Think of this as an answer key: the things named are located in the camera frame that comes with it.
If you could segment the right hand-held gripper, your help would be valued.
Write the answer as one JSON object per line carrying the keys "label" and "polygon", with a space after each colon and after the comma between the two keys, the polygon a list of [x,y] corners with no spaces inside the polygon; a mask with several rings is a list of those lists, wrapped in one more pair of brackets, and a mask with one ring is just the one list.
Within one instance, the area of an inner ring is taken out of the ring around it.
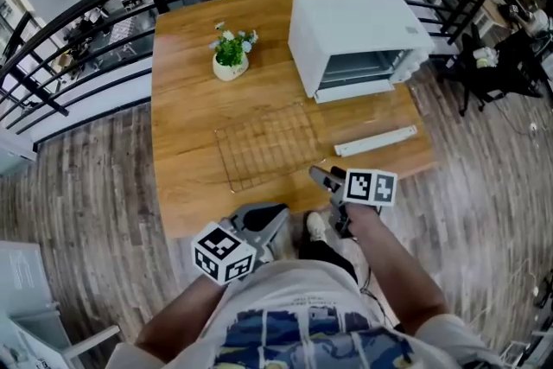
{"label": "right hand-held gripper", "polygon": [[353,238],[346,204],[369,206],[380,214],[383,207],[392,207],[397,192],[397,175],[379,169],[348,169],[333,166],[330,172],[318,166],[309,168],[310,178],[332,194],[334,229],[340,238]]}

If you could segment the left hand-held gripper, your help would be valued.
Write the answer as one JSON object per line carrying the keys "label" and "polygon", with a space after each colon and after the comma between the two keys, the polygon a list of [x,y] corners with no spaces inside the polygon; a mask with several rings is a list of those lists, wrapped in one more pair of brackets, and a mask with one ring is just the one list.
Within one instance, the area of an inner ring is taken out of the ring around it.
{"label": "left hand-held gripper", "polygon": [[256,203],[238,208],[230,216],[238,230],[251,230],[250,245],[220,224],[209,222],[192,241],[193,265],[218,285],[247,277],[261,265],[273,261],[265,247],[289,218],[283,203]]}

